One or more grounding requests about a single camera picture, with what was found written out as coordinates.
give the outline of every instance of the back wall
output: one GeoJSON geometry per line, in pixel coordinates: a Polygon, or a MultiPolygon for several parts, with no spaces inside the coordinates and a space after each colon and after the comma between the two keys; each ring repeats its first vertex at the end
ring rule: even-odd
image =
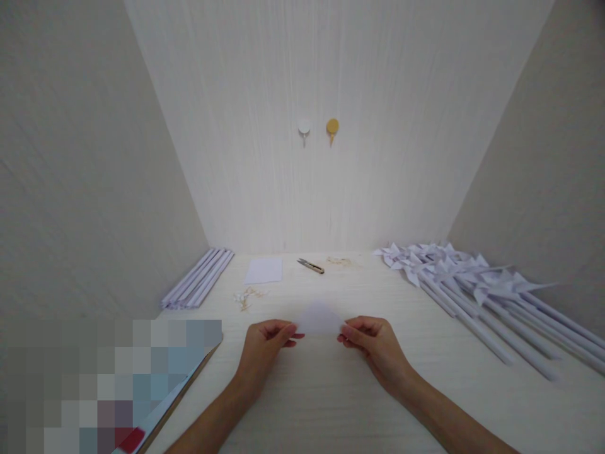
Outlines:
{"type": "Polygon", "coordinates": [[[125,3],[208,241],[238,253],[444,238],[551,8],[125,3]]]}

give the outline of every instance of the white paper straw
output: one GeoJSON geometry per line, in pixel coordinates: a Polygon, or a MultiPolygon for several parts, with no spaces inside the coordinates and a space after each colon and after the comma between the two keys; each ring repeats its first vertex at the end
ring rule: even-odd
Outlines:
{"type": "Polygon", "coordinates": [[[439,306],[441,306],[441,308],[447,312],[447,314],[450,317],[455,317],[456,314],[454,313],[454,311],[452,311],[449,306],[447,306],[445,303],[443,303],[439,297],[433,292],[433,290],[431,290],[429,288],[428,285],[426,285],[424,282],[420,281],[420,288],[423,289],[439,306]]]}
{"type": "Polygon", "coordinates": [[[485,309],[479,309],[479,319],[488,325],[496,334],[517,351],[535,370],[540,372],[547,380],[557,381],[559,379],[555,369],[546,364],[542,357],[525,342],[521,341],[515,335],[502,325],[485,309]]]}
{"type": "Polygon", "coordinates": [[[541,331],[549,334],[552,338],[556,339],[558,342],[560,342],[565,347],[573,351],[580,358],[582,358],[596,371],[605,375],[605,363],[603,363],[595,355],[591,354],[589,351],[586,351],[574,341],[572,341],[568,337],[565,337],[563,334],[559,333],[559,331],[551,328],[547,324],[543,323],[540,319],[532,316],[529,312],[520,308],[519,306],[510,305],[507,307],[507,309],[510,310],[515,317],[518,317],[526,323],[529,323],[530,325],[535,326],[537,329],[540,329],[541,331]]]}
{"type": "Polygon", "coordinates": [[[500,317],[502,323],[514,330],[519,336],[525,339],[526,342],[530,343],[536,350],[538,350],[548,359],[562,359],[561,354],[553,346],[547,343],[535,331],[527,328],[523,323],[518,322],[494,301],[488,298],[483,303],[483,306],[486,306],[490,310],[494,311],[500,317]]]}
{"type": "Polygon", "coordinates": [[[539,318],[542,322],[544,322],[551,328],[559,331],[559,333],[561,333],[565,337],[568,337],[570,340],[574,341],[576,344],[578,344],[583,349],[588,350],[590,353],[595,355],[601,361],[605,361],[605,350],[600,348],[597,344],[592,343],[591,341],[586,339],[584,336],[579,335],[575,331],[570,330],[565,325],[557,322],[553,318],[550,318],[545,313],[540,312],[538,309],[536,309],[535,306],[530,305],[529,303],[527,303],[525,301],[515,301],[515,303],[520,304],[523,307],[523,309],[525,309],[531,315],[539,318]]]}
{"type": "Polygon", "coordinates": [[[458,294],[456,294],[450,288],[448,288],[447,284],[445,282],[441,283],[441,290],[443,290],[443,292],[445,292],[445,294],[451,300],[453,300],[456,304],[458,304],[458,306],[460,306],[462,309],[464,309],[464,311],[468,315],[470,315],[473,318],[477,318],[479,316],[479,311],[476,308],[474,308],[472,305],[470,305],[467,301],[462,299],[458,294]]]}
{"type": "Polygon", "coordinates": [[[204,300],[206,295],[208,295],[208,292],[212,289],[214,283],[221,276],[223,270],[227,267],[233,255],[234,253],[232,251],[229,251],[228,254],[221,260],[220,266],[214,271],[214,276],[212,277],[208,285],[206,285],[205,289],[199,295],[199,291],[196,292],[195,295],[192,297],[192,304],[190,304],[190,307],[199,307],[202,304],[202,301],[204,300]]]}
{"type": "Polygon", "coordinates": [[[219,261],[219,259],[224,255],[224,253],[225,253],[225,249],[217,250],[217,252],[214,255],[214,257],[212,258],[212,260],[210,260],[210,262],[208,262],[204,266],[204,268],[200,271],[200,273],[197,275],[197,277],[185,289],[183,294],[178,297],[178,301],[186,300],[189,297],[189,295],[191,295],[191,292],[197,288],[199,283],[206,277],[206,275],[214,267],[214,264],[219,261]]]}
{"type": "MultiPolygon", "coordinates": [[[[420,276],[425,282],[426,284],[431,288],[431,290],[435,291],[435,289],[437,289],[436,285],[434,284],[434,282],[431,282],[430,279],[427,279],[424,275],[421,274],[420,276]]],[[[481,341],[483,341],[483,343],[491,350],[494,352],[494,354],[500,358],[500,360],[504,363],[504,364],[508,364],[511,365],[515,362],[515,359],[513,358],[513,356],[507,352],[498,342],[496,342],[492,336],[490,336],[490,334],[485,330],[485,328],[483,328],[481,325],[479,325],[476,321],[474,321],[460,306],[458,306],[451,298],[447,297],[447,295],[445,295],[445,293],[441,292],[442,295],[444,295],[446,298],[449,299],[449,304],[448,306],[450,307],[450,309],[456,314],[456,317],[458,318],[458,320],[460,320],[461,322],[463,322],[465,324],[465,326],[472,332],[474,333],[481,341]]]]}
{"type": "Polygon", "coordinates": [[[605,340],[601,339],[596,334],[591,333],[586,328],[578,325],[573,320],[567,318],[565,315],[560,313],[558,310],[553,309],[551,306],[547,305],[545,302],[543,302],[539,298],[535,297],[531,293],[529,293],[529,292],[522,293],[521,297],[524,300],[526,300],[527,302],[529,302],[529,303],[533,304],[534,306],[536,306],[537,308],[539,308],[541,311],[550,315],[555,320],[558,320],[560,323],[564,324],[569,329],[572,329],[576,333],[583,335],[586,339],[589,339],[590,341],[594,342],[602,349],[605,349],[605,340]]]}
{"type": "Polygon", "coordinates": [[[167,303],[180,289],[188,285],[191,279],[193,279],[195,273],[200,270],[204,262],[208,259],[208,256],[214,252],[214,248],[211,248],[204,254],[204,256],[195,264],[193,268],[186,274],[186,276],[175,285],[170,292],[164,297],[162,303],[167,303]]]}

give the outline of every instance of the wooden table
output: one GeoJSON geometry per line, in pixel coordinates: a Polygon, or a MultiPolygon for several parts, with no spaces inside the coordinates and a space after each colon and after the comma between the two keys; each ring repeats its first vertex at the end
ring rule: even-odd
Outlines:
{"type": "MultiPolygon", "coordinates": [[[[422,290],[369,252],[302,257],[323,275],[282,254],[281,282],[254,285],[240,312],[234,293],[250,259],[235,256],[198,310],[164,311],[159,318],[222,319],[224,340],[159,433],[149,453],[167,447],[214,400],[233,376],[251,323],[295,320],[314,300],[344,319],[356,315],[391,322],[412,366],[477,421],[521,452],[605,451],[605,378],[564,353],[562,379],[546,381],[516,353],[506,366],[422,290]],[[334,264],[328,257],[349,259],[334,264]]],[[[222,452],[443,452],[430,433],[374,379],[357,351],[335,336],[307,337],[280,353],[260,400],[244,416],[222,452]]]]}

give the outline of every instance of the paper square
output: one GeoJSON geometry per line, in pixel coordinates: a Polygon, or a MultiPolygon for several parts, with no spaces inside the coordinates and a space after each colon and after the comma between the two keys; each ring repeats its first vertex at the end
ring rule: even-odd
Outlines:
{"type": "Polygon", "coordinates": [[[340,327],[345,321],[334,313],[330,307],[315,301],[294,322],[296,332],[302,334],[340,334],[340,327]]]}
{"type": "Polygon", "coordinates": [[[282,259],[253,259],[244,279],[244,285],[264,284],[282,280],[282,259]]]}

